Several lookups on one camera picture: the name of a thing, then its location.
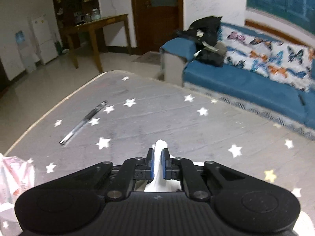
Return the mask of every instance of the refrigerator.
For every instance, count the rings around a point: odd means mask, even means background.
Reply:
[[[58,56],[49,25],[44,16],[32,20],[32,28],[37,42],[38,56],[47,64]]]

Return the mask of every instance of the wooden table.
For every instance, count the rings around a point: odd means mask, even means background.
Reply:
[[[129,25],[128,25],[128,14],[122,14],[122,15],[117,15],[117,16],[110,16],[110,17],[104,17],[104,18],[100,18],[97,20],[94,20],[92,22],[89,23],[84,23],[81,25],[77,25],[74,27],[65,27],[63,29],[63,32],[66,34],[68,42],[69,42],[69,48],[70,48],[70,57],[71,60],[75,66],[75,68],[78,68],[78,60],[76,58],[75,52],[74,52],[74,47],[73,47],[73,42],[71,39],[70,34],[75,34],[78,32],[89,32],[90,34],[90,38],[91,38],[91,43],[92,43],[92,47],[93,47],[93,56],[94,56],[94,61],[95,64],[97,66],[97,69],[100,73],[103,72],[103,67],[102,67],[102,63],[100,61],[100,53],[97,47],[97,41],[96,41],[96,34],[95,34],[95,30],[102,28],[104,26],[108,26],[117,22],[123,22],[124,26],[125,26],[125,33],[126,33],[126,38],[127,38],[127,42],[128,42],[128,52],[131,55],[131,43],[130,43],[130,35],[129,35]]]

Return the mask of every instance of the white wall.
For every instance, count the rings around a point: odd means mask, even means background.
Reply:
[[[116,10],[112,7],[111,0],[99,0],[101,16],[106,17],[127,13],[131,46],[136,47],[131,0],[112,0],[112,3]],[[122,22],[104,27],[104,35],[106,45],[127,46],[125,29]]]
[[[315,47],[315,35],[307,32],[297,25],[290,23],[289,21],[252,8],[248,8],[246,10],[245,18],[265,24],[269,27],[286,33],[302,42],[307,43],[311,47]]]
[[[244,25],[246,0],[183,0],[184,28],[200,18],[222,16],[222,21]]]
[[[60,40],[56,23],[53,0],[0,0],[0,57],[9,80],[22,71],[24,66],[19,57],[15,42],[15,33],[22,30],[26,41],[33,47],[34,37],[28,20],[46,14],[52,33]]]
[[[117,10],[116,14],[128,13],[131,44],[136,47],[136,38],[133,24],[131,0],[112,0]],[[115,9],[111,0],[99,0],[101,15],[111,16]],[[184,28],[206,16],[223,16],[222,20],[228,23],[244,25],[246,0],[183,0],[184,5]],[[126,37],[122,23],[113,24],[104,28],[104,35],[107,45],[126,46]]]

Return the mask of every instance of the glass jar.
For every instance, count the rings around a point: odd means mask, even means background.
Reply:
[[[86,22],[86,23],[91,22],[91,16],[90,16],[90,14],[88,14],[88,13],[85,15],[85,22]]]
[[[92,20],[96,20],[100,18],[100,10],[99,9],[93,9],[92,10]]]

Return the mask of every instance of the sofa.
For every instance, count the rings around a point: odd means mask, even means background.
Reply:
[[[245,27],[227,23],[222,23],[221,26],[277,41]],[[227,102],[235,98],[234,104],[256,113],[260,113],[260,108],[266,108],[262,112],[265,117],[315,139],[315,90],[307,93],[248,70],[227,64],[214,67],[195,61],[195,43],[183,38],[165,43],[160,53],[166,82],[202,91]]]

